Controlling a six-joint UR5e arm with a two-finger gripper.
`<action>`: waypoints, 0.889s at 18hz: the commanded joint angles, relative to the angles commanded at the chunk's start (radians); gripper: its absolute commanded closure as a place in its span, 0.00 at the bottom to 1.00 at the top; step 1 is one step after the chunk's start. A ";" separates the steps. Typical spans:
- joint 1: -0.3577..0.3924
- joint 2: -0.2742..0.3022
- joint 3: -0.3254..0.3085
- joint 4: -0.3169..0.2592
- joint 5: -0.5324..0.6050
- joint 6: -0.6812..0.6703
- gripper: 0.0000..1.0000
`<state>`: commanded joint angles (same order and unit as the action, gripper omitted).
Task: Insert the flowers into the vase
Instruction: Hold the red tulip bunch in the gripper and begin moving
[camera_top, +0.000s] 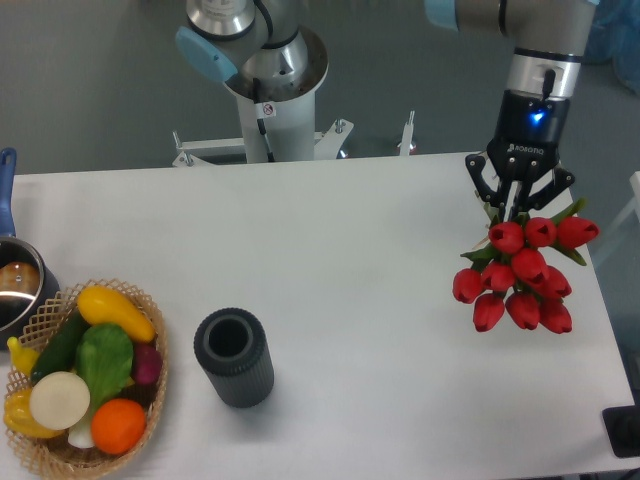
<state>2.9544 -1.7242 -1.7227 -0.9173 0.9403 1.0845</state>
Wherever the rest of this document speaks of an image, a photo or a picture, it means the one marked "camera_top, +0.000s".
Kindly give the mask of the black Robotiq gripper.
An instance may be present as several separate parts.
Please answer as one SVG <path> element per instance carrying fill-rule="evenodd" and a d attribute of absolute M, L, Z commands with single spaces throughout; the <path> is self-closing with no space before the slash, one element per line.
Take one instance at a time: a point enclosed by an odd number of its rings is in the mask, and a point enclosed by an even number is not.
<path fill-rule="evenodd" d="M 494 133 L 487 146 L 497 182 L 489 184 L 483 172 L 485 154 L 465 157 L 467 172 L 480 200 L 505 208 L 513 183 L 520 184 L 514 199 L 525 211 L 541 210 L 568 189 L 573 173 L 560 166 L 559 143 L 571 101 L 504 92 Z"/>

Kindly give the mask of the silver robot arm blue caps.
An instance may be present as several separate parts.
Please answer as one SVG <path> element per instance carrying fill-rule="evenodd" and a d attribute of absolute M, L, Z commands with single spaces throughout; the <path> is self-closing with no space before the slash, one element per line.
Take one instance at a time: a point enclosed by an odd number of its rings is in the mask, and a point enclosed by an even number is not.
<path fill-rule="evenodd" d="M 190 1 L 175 42 L 236 98 L 247 160 L 313 160 L 315 93 L 326 48 L 294 1 Z M 558 146 L 580 71 L 593 1 L 429 1 L 434 25 L 495 31 L 515 43 L 495 133 L 466 158 L 482 201 L 502 218 L 544 208 L 573 183 Z"/>

